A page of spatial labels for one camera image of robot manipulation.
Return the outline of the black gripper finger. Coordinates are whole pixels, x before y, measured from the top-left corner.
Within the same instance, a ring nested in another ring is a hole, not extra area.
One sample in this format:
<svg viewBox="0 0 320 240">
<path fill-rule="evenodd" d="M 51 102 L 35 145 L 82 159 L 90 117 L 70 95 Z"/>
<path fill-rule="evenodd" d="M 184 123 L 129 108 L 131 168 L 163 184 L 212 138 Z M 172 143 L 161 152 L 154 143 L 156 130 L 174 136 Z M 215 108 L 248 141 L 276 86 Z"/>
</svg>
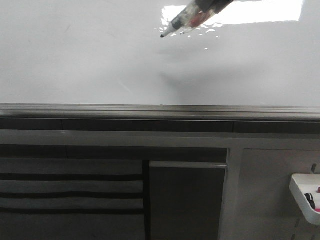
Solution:
<svg viewBox="0 0 320 240">
<path fill-rule="evenodd" d="M 213 10 L 215 14 L 219 14 L 234 0 L 195 0 L 198 7 L 204 12 Z"/>
</svg>

